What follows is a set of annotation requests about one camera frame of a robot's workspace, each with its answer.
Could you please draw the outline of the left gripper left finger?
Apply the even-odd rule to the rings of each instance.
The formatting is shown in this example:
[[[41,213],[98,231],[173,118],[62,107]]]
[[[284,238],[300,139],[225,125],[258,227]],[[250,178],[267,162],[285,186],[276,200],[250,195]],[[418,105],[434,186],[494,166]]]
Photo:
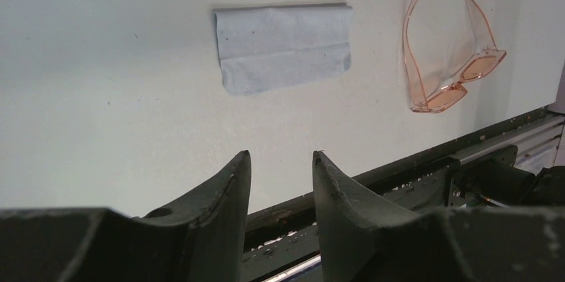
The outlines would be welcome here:
[[[144,217],[112,209],[1,211],[2,281],[238,281],[251,155]]]

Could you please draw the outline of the light blue cleaning cloth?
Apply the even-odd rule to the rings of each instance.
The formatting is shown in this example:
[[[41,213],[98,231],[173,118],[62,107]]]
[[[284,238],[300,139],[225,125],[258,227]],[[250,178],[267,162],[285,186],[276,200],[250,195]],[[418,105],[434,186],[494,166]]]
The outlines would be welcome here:
[[[215,11],[224,88],[255,95],[346,73],[353,15],[345,3]]]

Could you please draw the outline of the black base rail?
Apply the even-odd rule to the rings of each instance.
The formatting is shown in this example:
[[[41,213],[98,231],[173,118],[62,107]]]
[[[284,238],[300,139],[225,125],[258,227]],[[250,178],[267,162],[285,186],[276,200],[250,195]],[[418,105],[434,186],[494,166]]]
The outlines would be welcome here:
[[[563,131],[563,115],[537,109],[354,177],[316,152],[312,192],[249,216],[241,280],[351,281],[391,256],[389,233],[409,236],[442,208],[536,199],[546,170],[522,164],[555,154]]]

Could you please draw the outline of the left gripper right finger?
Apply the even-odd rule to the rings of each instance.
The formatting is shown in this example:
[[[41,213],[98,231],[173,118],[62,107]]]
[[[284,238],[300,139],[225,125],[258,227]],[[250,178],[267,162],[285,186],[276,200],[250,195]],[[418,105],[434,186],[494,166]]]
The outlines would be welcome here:
[[[563,281],[563,207],[417,213],[312,161],[325,281]]]

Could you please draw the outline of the aluminium extrusion rail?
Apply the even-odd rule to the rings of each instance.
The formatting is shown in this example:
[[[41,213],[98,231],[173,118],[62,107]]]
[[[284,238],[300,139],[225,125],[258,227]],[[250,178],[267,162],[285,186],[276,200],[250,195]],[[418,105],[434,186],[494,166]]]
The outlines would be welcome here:
[[[451,157],[465,165],[513,145],[517,148],[514,165],[538,173],[555,164],[563,130],[564,116],[550,114],[539,121],[457,151]]]

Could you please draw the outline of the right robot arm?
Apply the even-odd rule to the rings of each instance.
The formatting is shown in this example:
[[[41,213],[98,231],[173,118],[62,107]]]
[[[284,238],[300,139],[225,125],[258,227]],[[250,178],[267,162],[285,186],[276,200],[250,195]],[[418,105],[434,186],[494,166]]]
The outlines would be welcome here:
[[[493,207],[564,206],[564,167],[542,168],[537,174],[513,165],[485,160],[452,178],[453,205]]]

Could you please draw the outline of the orange tinted sunglasses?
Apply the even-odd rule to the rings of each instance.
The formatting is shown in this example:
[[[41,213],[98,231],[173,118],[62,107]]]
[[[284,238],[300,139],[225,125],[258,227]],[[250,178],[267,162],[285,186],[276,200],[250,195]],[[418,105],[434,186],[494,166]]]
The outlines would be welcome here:
[[[411,110],[441,113],[507,56],[475,0],[410,0],[402,24],[402,58]]]

